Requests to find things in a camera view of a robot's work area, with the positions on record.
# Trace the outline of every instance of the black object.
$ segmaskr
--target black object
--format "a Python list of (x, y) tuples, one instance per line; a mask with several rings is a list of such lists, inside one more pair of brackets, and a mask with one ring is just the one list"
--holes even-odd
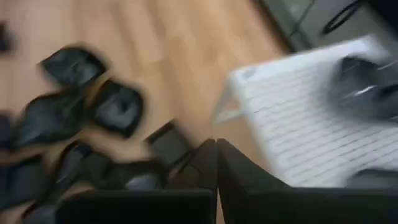
[(99, 89), (89, 111), (94, 123), (128, 138), (142, 118), (144, 100), (136, 90), (108, 80)]
[(139, 161), (115, 165), (102, 189), (159, 190), (165, 183), (166, 171), (157, 161)]
[(18, 164), (0, 165), (0, 211), (39, 198), (46, 181), (41, 156)]
[(80, 88), (107, 71), (105, 64), (83, 47), (64, 47), (41, 65), (63, 87)]
[(7, 32), (5, 22), (0, 23), (0, 52), (11, 50), (11, 37)]
[(398, 171), (385, 169), (361, 170), (348, 179), (346, 187), (398, 190)]
[(70, 139), (83, 124), (84, 104), (84, 96), (78, 91), (37, 97), (25, 107), (8, 147), (18, 149)]
[(389, 0), (356, 0), (344, 7), (323, 27), (321, 35), (327, 35), (347, 22), (363, 5), (368, 4), (380, 18), (398, 32), (396, 4)]
[(398, 220), (395, 189), (293, 188), (260, 169), (226, 141), (219, 139), (217, 145), (218, 190), (226, 224)]
[(366, 0), (356, 0), (351, 4), (347, 5), (337, 15), (335, 15), (326, 25), (323, 27), (321, 35), (327, 35), (343, 25), (348, 19), (350, 19), (356, 11), (366, 2)]
[(0, 150), (7, 148), (11, 137), (11, 119), (7, 113), (0, 114)]
[(215, 223), (217, 155), (215, 141), (206, 141), (167, 190), (92, 191), (68, 198), (57, 210), (57, 223)]
[(174, 125), (173, 121), (163, 125), (151, 134), (146, 141), (150, 146), (149, 149), (168, 170), (182, 162), (194, 150), (190, 141)]
[(23, 214), (24, 223), (53, 223), (58, 199), (76, 182), (84, 158), (91, 150), (91, 146), (80, 141), (75, 141), (65, 148), (48, 189)]
[(331, 84), (332, 101), (340, 111), (359, 118), (397, 121), (398, 66), (376, 64), (358, 57), (339, 63)]
[(154, 190), (164, 187), (167, 171), (155, 160), (115, 164), (95, 152), (85, 159), (82, 176), (95, 189)]

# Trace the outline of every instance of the black cable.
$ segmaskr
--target black cable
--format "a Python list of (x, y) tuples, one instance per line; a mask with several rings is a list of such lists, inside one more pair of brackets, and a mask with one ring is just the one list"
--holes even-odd
[(327, 35), (339, 28), (345, 22), (350, 19), (355, 12), (363, 5), (365, 0), (356, 0), (355, 2), (349, 4), (344, 9), (342, 9), (337, 15), (335, 15), (321, 31), (321, 35)]
[(307, 6), (307, 8), (305, 8), (303, 14), (300, 16), (300, 18), (299, 18), (299, 19), (297, 20), (297, 22), (294, 24), (293, 31), (290, 33), (290, 35), (289, 35), (288, 38), (290, 38), (291, 36), (293, 36), (293, 35), (299, 30), (299, 27), (300, 27), (301, 23), (304, 21), (304, 19), (306, 18), (306, 16), (307, 16), (308, 13), (310, 12), (312, 6), (315, 4), (316, 1), (317, 1), (317, 0), (312, 0), (312, 1), (310, 2), (310, 4), (308, 4), (308, 6)]

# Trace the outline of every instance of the black shoe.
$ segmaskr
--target black shoe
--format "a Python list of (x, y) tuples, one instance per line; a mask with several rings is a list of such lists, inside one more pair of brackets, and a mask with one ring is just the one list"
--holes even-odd
[(5, 22), (0, 23), (0, 53), (7, 52), (11, 49), (11, 38), (7, 33)]

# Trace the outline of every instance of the wooden floor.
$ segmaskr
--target wooden floor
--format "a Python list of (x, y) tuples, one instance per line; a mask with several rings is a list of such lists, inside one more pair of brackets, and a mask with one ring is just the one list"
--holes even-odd
[[(0, 108), (15, 115), (33, 98), (57, 89), (37, 64), (59, 48), (84, 43), (111, 64), (108, 77), (139, 88), (148, 105), (139, 132), (128, 141), (87, 127), (78, 136), (115, 161), (150, 157), (143, 140), (175, 118), (199, 143), (225, 137), (256, 163), (245, 124), (213, 129), (211, 111), (230, 70), (281, 57), (285, 50), (254, 0), (10, 0), (6, 4), (16, 49), (0, 56)], [(49, 166), (67, 142), (3, 156), (10, 162), (46, 151)], [(27, 205), (3, 213), (15, 223)]]

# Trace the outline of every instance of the black bag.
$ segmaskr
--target black bag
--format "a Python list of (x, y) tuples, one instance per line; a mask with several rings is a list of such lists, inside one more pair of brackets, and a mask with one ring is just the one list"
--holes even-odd
[(136, 90), (108, 80), (90, 106), (89, 116), (104, 129), (128, 138), (137, 129), (143, 110), (144, 100)]
[(84, 96), (79, 91), (37, 97), (26, 106), (13, 128), (8, 147), (17, 149), (72, 138), (81, 129), (84, 105)]
[(41, 65), (63, 87), (87, 86), (107, 71), (97, 57), (80, 47), (62, 48)]

